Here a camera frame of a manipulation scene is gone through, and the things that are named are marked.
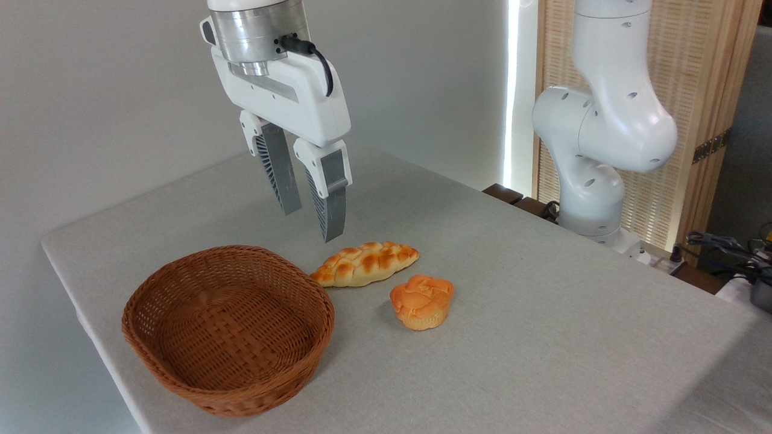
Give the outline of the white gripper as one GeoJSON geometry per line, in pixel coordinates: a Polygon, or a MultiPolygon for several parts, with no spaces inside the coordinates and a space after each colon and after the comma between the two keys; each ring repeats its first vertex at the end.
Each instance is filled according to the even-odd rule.
{"type": "Polygon", "coordinates": [[[239,121],[249,153],[260,159],[284,214],[302,204],[283,129],[303,138],[293,151],[305,167],[324,241],[339,237],[346,221],[346,187],[352,184],[347,147],[340,139],[351,123],[334,67],[334,89],[326,96],[326,76],[315,57],[288,53],[268,62],[267,76],[245,76],[232,72],[220,49],[210,54],[224,91],[243,109],[239,121]]]}

